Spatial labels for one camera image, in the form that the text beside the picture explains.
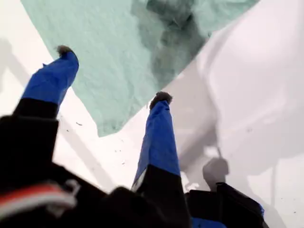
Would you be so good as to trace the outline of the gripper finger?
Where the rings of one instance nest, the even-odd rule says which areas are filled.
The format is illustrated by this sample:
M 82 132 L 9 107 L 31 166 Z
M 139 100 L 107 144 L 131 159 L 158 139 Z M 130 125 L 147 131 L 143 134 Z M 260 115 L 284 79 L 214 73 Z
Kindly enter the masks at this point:
M 31 76 L 14 115 L 47 119 L 57 117 L 79 69 L 78 58 L 70 47 L 59 45 L 57 53 L 58 59 L 44 64 Z
M 170 94 L 158 92 L 150 103 L 132 189 L 164 209 L 186 209 L 171 101 Z

